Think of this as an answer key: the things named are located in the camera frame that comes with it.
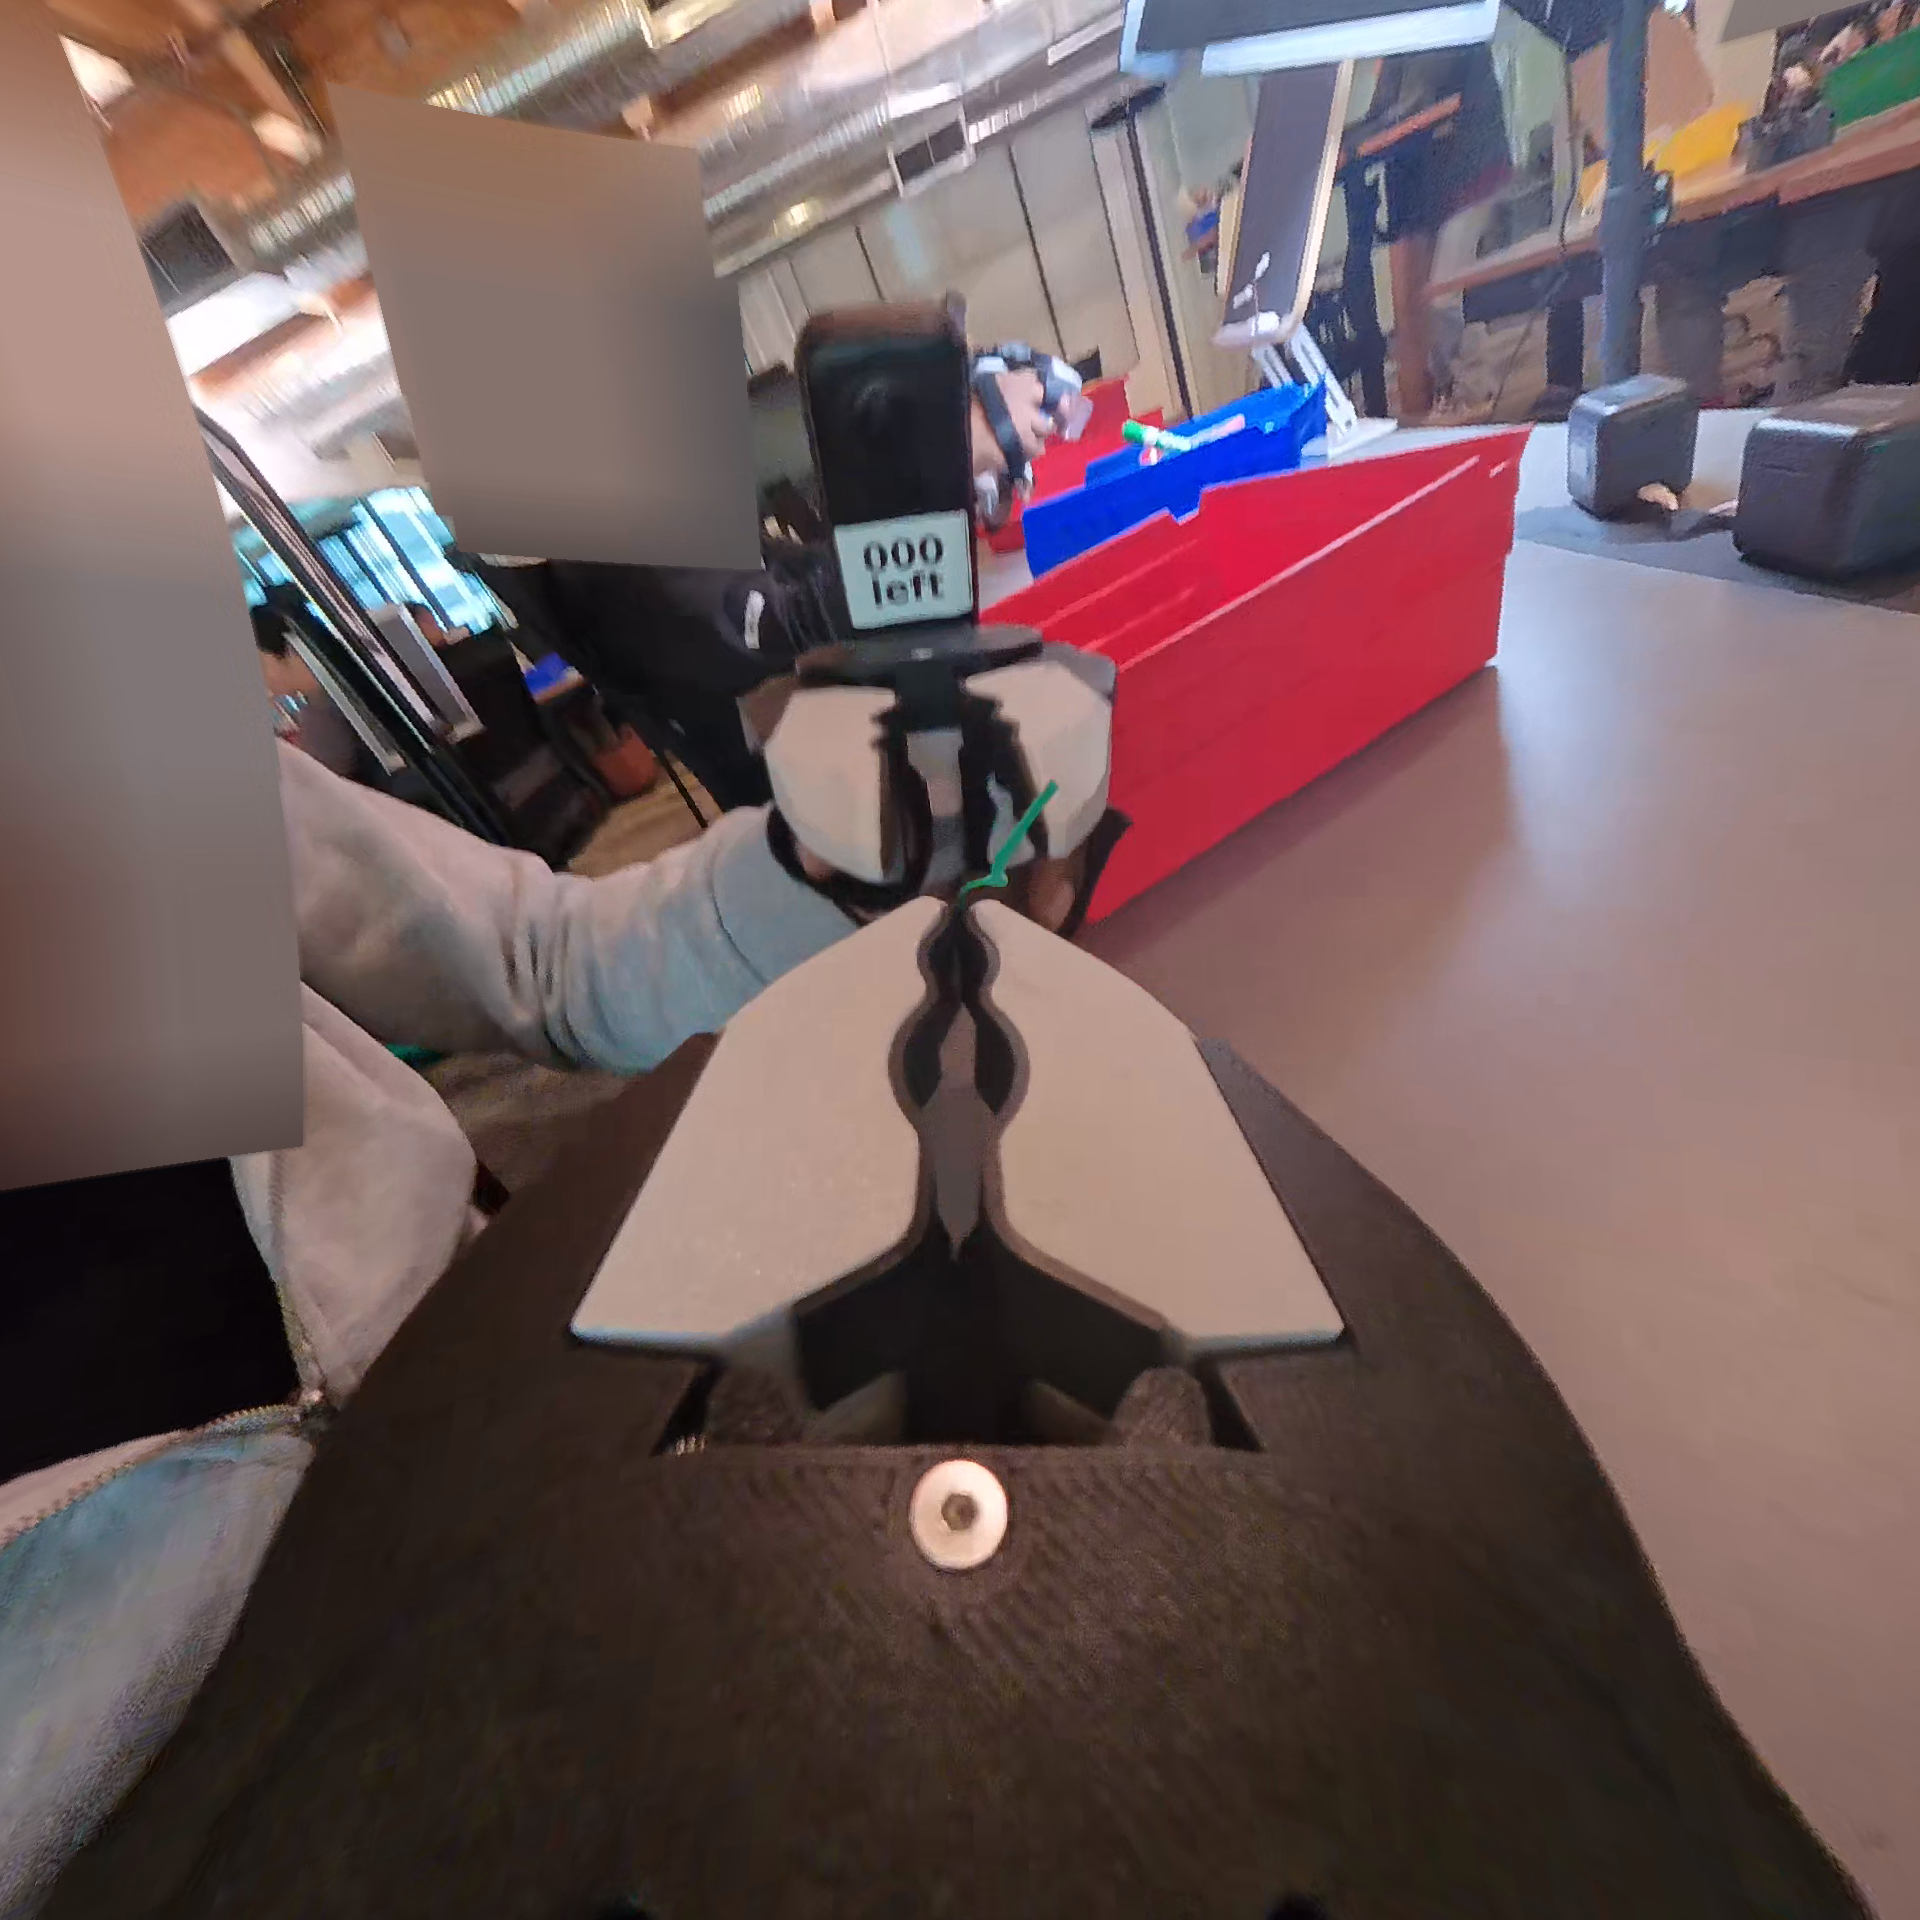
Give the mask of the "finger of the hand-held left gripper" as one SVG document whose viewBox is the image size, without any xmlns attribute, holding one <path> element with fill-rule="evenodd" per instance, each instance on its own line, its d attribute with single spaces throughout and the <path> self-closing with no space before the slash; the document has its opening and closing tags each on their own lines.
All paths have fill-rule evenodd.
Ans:
<svg viewBox="0 0 1920 1920">
<path fill-rule="evenodd" d="M 905 840 L 883 723 L 896 693 L 872 683 L 792 683 L 770 723 L 770 792 L 806 866 L 856 884 L 896 884 Z"/>
<path fill-rule="evenodd" d="M 1021 866 L 1078 851 L 1110 812 L 1114 663 L 1037 645 L 1023 658 L 974 672 L 968 697 L 982 707 L 987 765 L 968 777 L 968 798 L 989 803 L 987 857 L 1047 778 L 1060 794 Z"/>
</svg>

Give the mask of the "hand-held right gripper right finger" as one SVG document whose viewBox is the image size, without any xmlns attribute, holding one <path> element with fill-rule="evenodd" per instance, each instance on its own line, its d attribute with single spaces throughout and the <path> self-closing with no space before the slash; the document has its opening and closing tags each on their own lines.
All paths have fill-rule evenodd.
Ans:
<svg viewBox="0 0 1920 1920">
<path fill-rule="evenodd" d="M 970 927 L 981 1007 L 1014 1053 L 994 1136 L 1007 1242 L 1193 1357 L 1333 1343 L 1341 1311 L 1186 1024 L 1007 907 L 975 907 Z"/>
</svg>

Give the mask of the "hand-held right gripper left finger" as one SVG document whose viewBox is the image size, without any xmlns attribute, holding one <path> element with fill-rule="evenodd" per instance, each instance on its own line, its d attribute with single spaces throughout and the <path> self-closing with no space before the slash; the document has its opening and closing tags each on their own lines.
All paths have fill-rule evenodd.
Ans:
<svg viewBox="0 0 1920 1920">
<path fill-rule="evenodd" d="M 806 1350 L 803 1311 L 922 1234 L 894 1049 L 942 910 L 894 910 L 727 1019 L 573 1311 L 575 1341 L 781 1370 L 816 1408 L 854 1392 Z"/>
</svg>

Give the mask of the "green wire twist tie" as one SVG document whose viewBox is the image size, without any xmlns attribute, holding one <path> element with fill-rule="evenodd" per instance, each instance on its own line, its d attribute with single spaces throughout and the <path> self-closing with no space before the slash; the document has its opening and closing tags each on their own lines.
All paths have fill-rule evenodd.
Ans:
<svg viewBox="0 0 1920 1920">
<path fill-rule="evenodd" d="M 957 884 L 955 900 L 952 900 L 955 910 L 970 907 L 974 900 L 982 900 L 987 894 L 1007 890 L 1014 866 L 1021 866 L 1026 845 L 1035 840 L 1037 828 L 1044 827 L 1044 811 L 1057 794 L 1060 794 L 1060 782 L 1047 778 L 1035 792 L 1035 798 L 1023 803 L 1023 811 L 1010 820 L 1004 834 L 991 845 L 987 866 Z"/>
</svg>

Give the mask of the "person's left forearm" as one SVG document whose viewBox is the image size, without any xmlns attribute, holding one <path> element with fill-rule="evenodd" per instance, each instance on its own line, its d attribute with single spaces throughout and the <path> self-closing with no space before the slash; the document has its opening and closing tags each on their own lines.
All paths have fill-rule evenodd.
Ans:
<svg viewBox="0 0 1920 1920">
<path fill-rule="evenodd" d="M 335 1044 L 639 1071 L 856 927 L 779 860 L 768 806 L 579 877 L 290 745 L 277 778 L 303 1024 Z"/>
</svg>

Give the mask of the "blue plastic bin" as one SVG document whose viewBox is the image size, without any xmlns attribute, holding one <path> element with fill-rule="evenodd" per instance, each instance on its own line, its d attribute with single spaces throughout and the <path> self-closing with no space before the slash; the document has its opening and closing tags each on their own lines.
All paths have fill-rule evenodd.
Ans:
<svg viewBox="0 0 1920 1920">
<path fill-rule="evenodd" d="M 1121 436 L 1092 460 L 1086 474 L 1052 495 L 1028 495 L 1021 539 L 1031 579 L 1119 539 L 1156 513 L 1186 521 L 1215 486 L 1291 474 L 1329 431 L 1325 383 L 1240 394 L 1174 428 L 1153 428 L 1164 447 Z"/>
</svg>

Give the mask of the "large red plastic bin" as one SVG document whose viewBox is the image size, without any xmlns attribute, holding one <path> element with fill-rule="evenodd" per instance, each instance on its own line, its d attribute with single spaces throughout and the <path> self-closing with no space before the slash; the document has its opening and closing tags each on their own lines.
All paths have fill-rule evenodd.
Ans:
<svg viewBox="0 0 1920 1920">
<path fill-rule="evenodd" d="M 1493 658 L 1528 434 L 1388 434 L 1227 480 L 994 605 L 1114 663 L 1110 803 L 1127 833 L 1086 925 Z"/>
</svg>

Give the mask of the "black metal stand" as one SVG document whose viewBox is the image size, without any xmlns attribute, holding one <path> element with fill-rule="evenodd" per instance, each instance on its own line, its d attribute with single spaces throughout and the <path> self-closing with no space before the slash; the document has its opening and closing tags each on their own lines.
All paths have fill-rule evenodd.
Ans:
<svg viewBox="0 0 1920 1920">
<path fill-rule="evenodd" d="M 461 828 L 491 845 L 512 845 L 509 818 L 468 777 L 452 748 L 452 723 L 400 664 L 369 613 L 308 539 L 291 509 L 274 492 L 230 431 L 198 402 L 190 412 L 214 483 L 314 608 L 320 636 L 314 636 L 303 658 L 311 663 L 324 691 L 346 708 L 366 748 L 387 772 L 409 768 L 432 802 Z"/>
</svg>

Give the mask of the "studio light panel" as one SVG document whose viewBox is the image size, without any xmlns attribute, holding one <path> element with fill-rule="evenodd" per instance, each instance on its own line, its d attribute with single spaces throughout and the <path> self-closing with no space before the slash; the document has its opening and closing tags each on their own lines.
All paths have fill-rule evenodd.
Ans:
<svg viewBox="0 0 1920 1920">
<path fill-rule="evenodd" d="M 1489 43 L 1499 3 L 1124 3 L 1119 65 L 1164 79 L 1263 76 Z"/>
</svg>

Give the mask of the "black device box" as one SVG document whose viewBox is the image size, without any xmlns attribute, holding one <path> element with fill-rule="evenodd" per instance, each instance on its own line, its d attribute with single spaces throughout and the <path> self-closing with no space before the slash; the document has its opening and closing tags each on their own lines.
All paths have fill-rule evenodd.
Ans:
<svg viewBox="0 0 1920 1920">
<path fill-rule="evenodd" d="M 1571 504 L 1619 521 L 1646 489 L 1681 498 L 1697 453 L 1697 394 L 1677 376 L 1636 373 L 1571 400 L 1566 489 Z"/>
</svg>

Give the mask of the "person's black shirt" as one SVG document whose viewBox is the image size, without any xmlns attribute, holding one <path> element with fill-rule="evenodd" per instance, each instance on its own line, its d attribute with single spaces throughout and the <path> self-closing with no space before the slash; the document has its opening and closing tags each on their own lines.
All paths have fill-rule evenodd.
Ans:
<svg viewBox="0 0 1920 1920">
<path fill-rule="evenodd" d="M 3 1193 L 3 1478 L 297 1392 L 230 1165 Z"/>
</svg>

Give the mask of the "black metal pole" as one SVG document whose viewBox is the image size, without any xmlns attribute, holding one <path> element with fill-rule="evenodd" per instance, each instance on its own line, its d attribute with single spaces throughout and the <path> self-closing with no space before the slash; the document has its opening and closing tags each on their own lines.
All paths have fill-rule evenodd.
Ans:
<svg viewBox="0 0 1920 1920">
<path fill-rule="evenodd" d="M 1604 40 L 1600 193 L 1600 384 L 1642 373 L 1642 277 L 1666 226 L 1669 175 L 1646 161 L 1646 70 L 1662 3 L 1619 3 Z"/>
</svg>

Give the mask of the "yellow storage bin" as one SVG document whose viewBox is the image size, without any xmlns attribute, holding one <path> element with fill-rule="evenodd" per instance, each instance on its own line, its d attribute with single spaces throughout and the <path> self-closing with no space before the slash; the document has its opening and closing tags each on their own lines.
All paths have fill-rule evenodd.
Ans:
<svg viewBox="0 0 1920 1920">
<path fill-rule="evenodd" d="M 1646 165 L 1672 184 L 1695 175 L 1715 175 L 1735 163 L 1735 148 L 1751 112 L 1743 101 L 1714 104 L 1681 125 L 1646 135 Z"/>
</svg>

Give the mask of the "silver ventilation duct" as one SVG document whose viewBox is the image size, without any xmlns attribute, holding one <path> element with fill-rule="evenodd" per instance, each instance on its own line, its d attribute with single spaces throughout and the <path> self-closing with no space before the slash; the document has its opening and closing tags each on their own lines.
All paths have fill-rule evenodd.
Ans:
<svg viewBox="0 0 1920 1920">
<path fill-rule="evenodd" d="M 1103 88 L 1119 32 L 1121 3 L 864 3 L 650 138 L 698 157 L 714 277 L 734 279 Z"/>
</svg>

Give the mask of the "black panel white frame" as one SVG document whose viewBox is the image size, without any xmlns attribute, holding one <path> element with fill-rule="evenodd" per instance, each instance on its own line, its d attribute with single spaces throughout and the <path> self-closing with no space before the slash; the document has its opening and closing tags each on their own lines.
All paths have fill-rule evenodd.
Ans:
<svg viewBox="0 0 1920 1920">
<path fill-rule="evenodd" d="M 1306 320 L 1349 93 L 1351 60 L 1261 76 L 1235 211 L 1219 226 L 1215 347 L 1244 354 L 1269 388 L 1318 390 L 1325 425 L 1306 464 L 1342 463 L 1395 431 L 1394 418 L 1356 411 Z"/>
</svg>

